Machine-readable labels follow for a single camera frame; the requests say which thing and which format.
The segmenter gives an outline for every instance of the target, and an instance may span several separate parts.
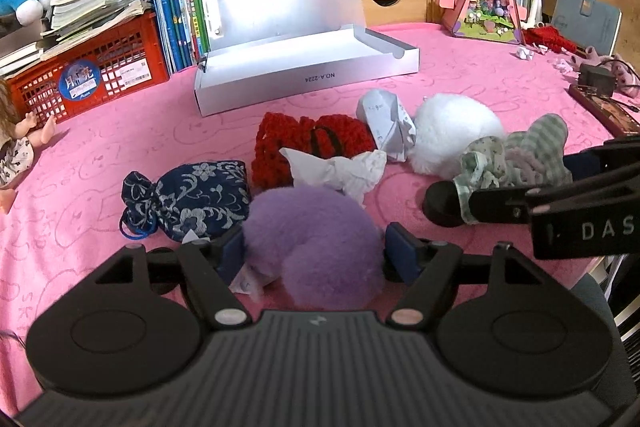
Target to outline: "dollhouse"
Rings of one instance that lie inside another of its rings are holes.
[[[522,43],[520,21],[527,16],[515,0],[438,0],[442,24],[454,36]]]

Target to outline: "crate sticker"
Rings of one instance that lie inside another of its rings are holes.
[[[91,96],[100,85],[100,68],[90,60],[77,60],[60,75],[58,90],[71,102]]]
[[[118,76],[120,77],[118,85],[126,89],[151,80],[151,71],[149,71],[146,58],[143,58],[121,67],[118,71]]]

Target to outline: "white plush toy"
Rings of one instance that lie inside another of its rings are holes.
[[[452,180],[460,174],[460,155],[468,145],[486,136],[506,134],[495,113],[461,94],[438,93],[422,102],[414,118],[415,146],[409,162],[418,174]]]

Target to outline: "wooden cabinet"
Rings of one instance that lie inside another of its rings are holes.
[[[436,0],[362,0],[367,26],[404,22],[440,22]]]

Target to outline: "red yarn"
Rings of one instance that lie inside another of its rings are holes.
[[[376,149],[369,128],[360,120],[343,114],[321,116],[317,121],[303,116],[268,112],[255,138],[255,159],[251,163],[254,185],[260,188],[293,184],[289,162],[280,154],[286,147],[328,159],[353,158]]]
[[[556,53],[562,53],[562,48],[570,53],[575,53],[578,50],[578,46],[574,42],[565,39],[553,26],[524,30],[523,35],[527,44],[546,46]]]

